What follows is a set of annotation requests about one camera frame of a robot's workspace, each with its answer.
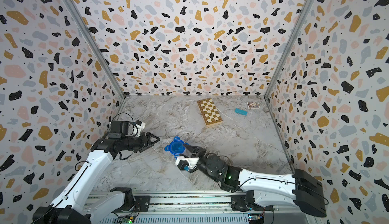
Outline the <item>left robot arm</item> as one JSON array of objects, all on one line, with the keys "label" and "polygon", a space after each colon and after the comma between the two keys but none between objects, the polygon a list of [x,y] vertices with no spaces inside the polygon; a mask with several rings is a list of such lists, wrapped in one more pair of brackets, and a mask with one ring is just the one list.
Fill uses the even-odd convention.
[{"label": "left robot arm", "polygon": [[147,132],[139,137],[101,138],[91,148],[83,166],[67,187],[47,207],[39,207],[33,214],[34,224],[98,224],[116,210],[140,213],[132,189],[115,187],[105,197],[89,207],[85,203],[116,156],[122,151],[142,153],[158,143],[160,138]]}]

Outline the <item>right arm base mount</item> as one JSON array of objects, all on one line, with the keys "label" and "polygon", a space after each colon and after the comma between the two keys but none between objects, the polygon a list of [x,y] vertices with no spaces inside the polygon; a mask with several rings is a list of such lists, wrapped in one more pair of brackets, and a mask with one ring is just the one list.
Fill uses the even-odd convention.
[{"label": "right arm base mount", "polygon": [[231,195],[232,211],[272,211],[273,206],[260,206],[254,201],[254,191],[247,191],[245,194]]}]

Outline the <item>blue container lid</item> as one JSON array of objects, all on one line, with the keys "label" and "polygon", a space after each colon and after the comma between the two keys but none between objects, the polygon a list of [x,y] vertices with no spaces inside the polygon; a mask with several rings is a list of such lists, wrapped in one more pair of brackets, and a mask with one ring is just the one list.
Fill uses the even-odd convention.
[{"label": "blue container lid", "polygon": [[180,139],[180,137],[175,137],[169,145],[164,147],[165,152],[170,152],[176,159],[180,154],[186,150],[186,143]]}]

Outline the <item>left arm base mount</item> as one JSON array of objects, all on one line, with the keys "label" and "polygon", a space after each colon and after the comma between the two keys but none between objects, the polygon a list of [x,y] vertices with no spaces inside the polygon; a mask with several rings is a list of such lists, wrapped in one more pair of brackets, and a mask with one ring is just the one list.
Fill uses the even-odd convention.
[{"label": "left arm base mount", "polygon": [[150,195],[134,195],[130,187],[115,187],[110,192],[124,193],[124,203],[114,213],[141,213],[148,212],[151,200]]}]

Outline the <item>clear plastic container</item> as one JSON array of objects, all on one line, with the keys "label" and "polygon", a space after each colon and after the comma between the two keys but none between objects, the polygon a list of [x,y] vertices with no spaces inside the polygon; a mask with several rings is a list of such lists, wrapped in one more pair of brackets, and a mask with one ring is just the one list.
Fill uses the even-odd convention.
[{"label": "clear plastic container", "polygon": [[170,149],[170,153],[174,156],[175,159],[178,156],[180,156],[180,154],[183,154],[184,151],[185,151],[185,147],[184,146],[171,147],[171,149]]}]

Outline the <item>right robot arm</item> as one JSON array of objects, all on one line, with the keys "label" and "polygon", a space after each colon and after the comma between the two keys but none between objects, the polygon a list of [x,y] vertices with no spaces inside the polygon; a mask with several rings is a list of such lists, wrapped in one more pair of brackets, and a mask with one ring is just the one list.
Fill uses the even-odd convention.
[{"label": "right robot arm", "polygon": [[297,206],[308,215],[326,217],[328,200],[323,185],[304,170],[292,174],[265,174],[235,167],[214,153],[197,146],[185,145],[189,156],[180,154],[176,165],[181,171],[200,171],[226,192],[244,192],[244,206],[239,211],[281,205]]}]

